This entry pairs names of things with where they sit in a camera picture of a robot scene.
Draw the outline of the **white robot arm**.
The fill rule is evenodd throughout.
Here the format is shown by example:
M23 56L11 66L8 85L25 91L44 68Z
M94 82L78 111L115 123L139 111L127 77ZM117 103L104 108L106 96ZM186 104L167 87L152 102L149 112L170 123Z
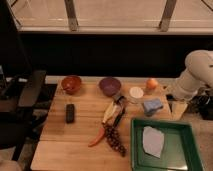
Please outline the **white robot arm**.
M185 70L166 87L165 93L174 98L171 103L174 120L182 117L202 84L213 88L213 51L190 52L185 58Z

